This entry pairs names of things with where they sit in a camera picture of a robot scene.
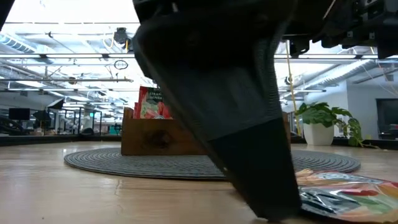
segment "white pot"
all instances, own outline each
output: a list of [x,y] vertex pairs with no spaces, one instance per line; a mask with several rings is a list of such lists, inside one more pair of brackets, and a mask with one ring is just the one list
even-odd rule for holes
[[304,124],[304,137],[309,145],[330,146],[335,135],[335,127],[325,128],[322,124]]

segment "gray rug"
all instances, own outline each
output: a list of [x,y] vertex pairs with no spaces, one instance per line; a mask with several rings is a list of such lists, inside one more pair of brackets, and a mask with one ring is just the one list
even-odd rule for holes
[[[356,159],[324,152],[294,150],[292,155],[296,171],[353,172],[361,165]],[[105,148],[66,155],[65,162],[83,170],[128,177],[225,180],[207,156],[122,156],[120,148]]]

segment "wooden box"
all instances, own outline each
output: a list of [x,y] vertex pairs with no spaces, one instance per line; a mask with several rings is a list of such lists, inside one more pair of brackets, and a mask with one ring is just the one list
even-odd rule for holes
[[122,147],[124,156],[205,155],[192,134],[172,119],[133,119],[124,109]]

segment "ceiling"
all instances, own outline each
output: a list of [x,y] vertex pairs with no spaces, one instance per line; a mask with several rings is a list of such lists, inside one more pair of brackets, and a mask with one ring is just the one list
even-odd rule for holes
[[[132,37],[139,27],[132,0],[94,1],[94,0],[16,0],[0,33],[1,37],[13,40],[40,54],[124,54],[122,46],[112,44],[113,32],[118,27],[127,28]],[[0,52],[21,54],[20,50],[6,44],[0,44]],[[375,54],[377,49],[355,47],[344,50],[340,46],[324,49],[320,43],[312,44],[307,54]],[[285,44],[280,44],[277,54],[286,54]],[[152,80],[146,78],[134,58],[124,58],[128,68],[118,70],[114,63],[118,58],[92,59],[51,59],[52,64],[32,59],[7,59],[15,66],[30,72],[3,64],[6,70],[0,73],[3,78],[38,78],[49,79],[128,79],[129,82],[46,82],[46,86],[57,88],[119,88],[138,90],[141,85],[154,86]],[[296,88],[305,89],[306,85],[328,70],[336,66],[345,66],[354,61],[329,60],[317,63],[317,60],[293,61],[291,71]],[[276,62],[275,70],[280,89],[287,89],[285,83],[289,75],[286,62]],[[21,83],[13,83],[17,88]],[[311,85],[313,89],[322,89],[324,85]],[[97,101],[109,98],[109,102],[123,99],[130,105],[138,101],[138,92],[109,91]]]

